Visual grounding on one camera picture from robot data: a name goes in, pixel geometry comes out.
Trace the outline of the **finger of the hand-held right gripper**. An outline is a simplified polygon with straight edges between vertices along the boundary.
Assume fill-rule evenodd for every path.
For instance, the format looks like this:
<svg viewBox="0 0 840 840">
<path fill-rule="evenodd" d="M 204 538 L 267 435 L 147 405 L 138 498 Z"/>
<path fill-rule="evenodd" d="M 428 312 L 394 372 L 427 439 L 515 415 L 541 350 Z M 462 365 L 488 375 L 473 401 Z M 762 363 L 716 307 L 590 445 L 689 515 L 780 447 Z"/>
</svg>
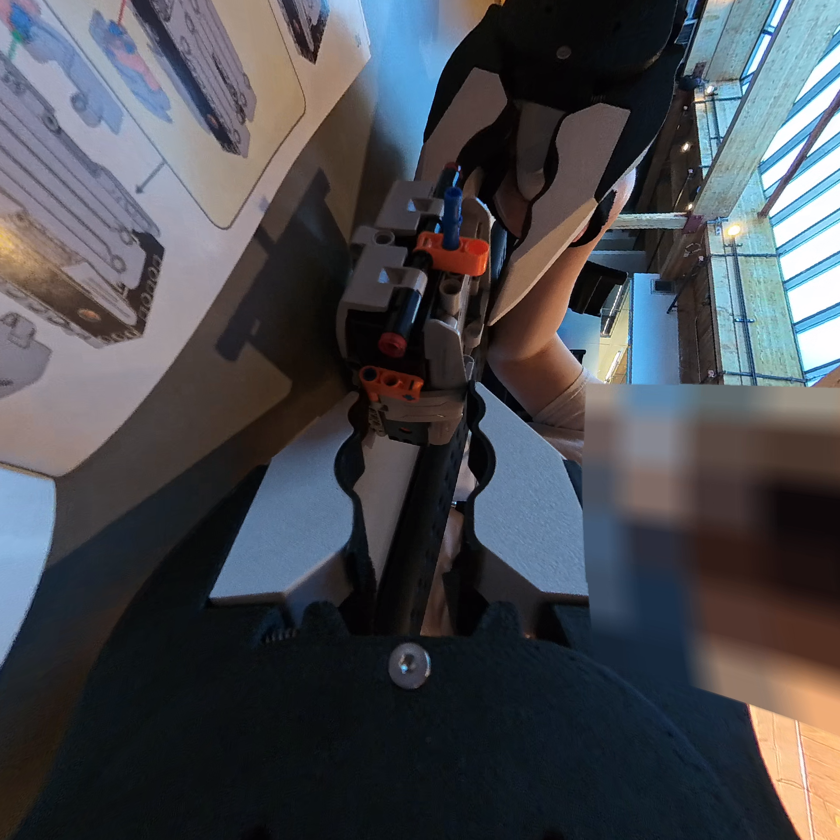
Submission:
<svg viewBox="0 0 840 840">
<path fill-rule="evenodd" d="M 507 263 L 488 325 L 523 299 L 587 225 L 598 204 L 595 190 L 631 112 L 597 103 L 564 118 L 549 147 L 554 178 L 530 205 L 530 224 Z"/>
<path fill-rule="evenodd" d="M 468 141 L 494 123 L 507 104 L 499 76 L 472 69 L 423 143 L 415 179 L 436 181 L 445 165 L 455 163 Z"/>
</svg>

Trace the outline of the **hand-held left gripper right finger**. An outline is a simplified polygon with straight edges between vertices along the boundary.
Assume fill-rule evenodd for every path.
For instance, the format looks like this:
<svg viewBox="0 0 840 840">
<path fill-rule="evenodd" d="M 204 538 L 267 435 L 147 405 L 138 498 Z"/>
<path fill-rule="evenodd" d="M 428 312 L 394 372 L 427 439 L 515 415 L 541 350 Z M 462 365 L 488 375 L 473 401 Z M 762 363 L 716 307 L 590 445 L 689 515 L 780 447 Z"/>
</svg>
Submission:
<svg viewBox="0 0 840 840">
<path fill-rule="evenodd" d="M 581 469 L 481 384 L 468 392 L 469 469 L 458 555 L 458 631 L 513 604 L 524 633 L 563 636 L 557 608 L 587 609 Z"/>
</svg>

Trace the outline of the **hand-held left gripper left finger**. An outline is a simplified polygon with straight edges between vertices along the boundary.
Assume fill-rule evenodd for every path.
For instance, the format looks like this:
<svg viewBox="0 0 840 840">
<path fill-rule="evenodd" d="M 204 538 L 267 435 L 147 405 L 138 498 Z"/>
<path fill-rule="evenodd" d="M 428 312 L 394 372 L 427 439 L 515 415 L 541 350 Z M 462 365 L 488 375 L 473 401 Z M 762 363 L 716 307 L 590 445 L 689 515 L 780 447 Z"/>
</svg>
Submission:
<svg viewBox="0 0 840 840">
<path fill-rule="evenodd" d="M 375 571 L 354 489 L 365 408 L 348 394 L 271 460 L 211 603 L 279 604 L 299 624 L 309 604 L 330 602 L 353 631 L 371 629 Z"/>
</svg>

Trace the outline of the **grey toy brick robot assembly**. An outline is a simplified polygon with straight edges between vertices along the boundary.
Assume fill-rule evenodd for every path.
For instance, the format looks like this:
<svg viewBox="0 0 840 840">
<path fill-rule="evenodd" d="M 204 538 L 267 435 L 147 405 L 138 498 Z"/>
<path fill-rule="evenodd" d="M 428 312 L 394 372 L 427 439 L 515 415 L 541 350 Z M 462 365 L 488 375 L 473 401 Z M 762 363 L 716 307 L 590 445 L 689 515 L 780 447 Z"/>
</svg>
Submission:
<svg viewBox="0 0 840 840">
<path fill-rule="evenodd" d="M 491 215 L 448 162 L 435 181 L 399 181 L 353 232 L 337 313 L 342 357 L 380 436 L 446 445 L 464 413 L 491 289 Z"/>
</svg>

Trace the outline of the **person's right forearm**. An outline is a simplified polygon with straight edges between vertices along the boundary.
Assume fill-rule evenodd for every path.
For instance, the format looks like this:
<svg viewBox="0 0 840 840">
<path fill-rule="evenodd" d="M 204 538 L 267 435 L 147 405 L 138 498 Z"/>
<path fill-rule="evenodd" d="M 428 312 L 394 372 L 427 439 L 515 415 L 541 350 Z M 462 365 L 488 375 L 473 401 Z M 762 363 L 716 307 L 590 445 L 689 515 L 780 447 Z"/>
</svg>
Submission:
<svg viewBox="0 0 840 840">
<path fill-rule="evenodd" d="M 574 283 L 601 236 L 599 232 L 586 245 L 568 247 L 491 331 L 489 366 L 532 418 L 572 385 L 581 372 L 581 364 L 557 332 Z"/>
</svg>

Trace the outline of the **black perforated beam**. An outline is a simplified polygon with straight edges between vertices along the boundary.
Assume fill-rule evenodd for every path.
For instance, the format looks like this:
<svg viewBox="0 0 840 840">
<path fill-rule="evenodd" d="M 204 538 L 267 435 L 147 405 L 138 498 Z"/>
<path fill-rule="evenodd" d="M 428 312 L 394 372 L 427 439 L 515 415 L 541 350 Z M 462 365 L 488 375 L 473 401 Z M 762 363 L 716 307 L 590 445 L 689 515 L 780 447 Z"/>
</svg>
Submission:
<svg viewBox="0 0 840 840">
<path fill-rule="evenodd" d="M 467 434 L 462 419 L 449 443 L 420 448 L 377 591 L 374 634 L 421 631 Z"/>
</svg>

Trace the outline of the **open instruction booklet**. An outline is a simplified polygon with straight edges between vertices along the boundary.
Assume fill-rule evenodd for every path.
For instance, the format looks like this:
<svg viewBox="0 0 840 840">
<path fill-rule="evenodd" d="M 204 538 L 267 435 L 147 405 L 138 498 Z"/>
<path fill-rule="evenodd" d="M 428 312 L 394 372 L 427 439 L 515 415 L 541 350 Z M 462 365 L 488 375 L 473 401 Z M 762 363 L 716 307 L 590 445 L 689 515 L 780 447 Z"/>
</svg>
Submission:
<svg viewBox="0 0 840 840">
<path fill-rule="evenodd" d="M 2 463 L 153 390 L 370 58 L 361 2 L 2 2 Z"/>
</svg>

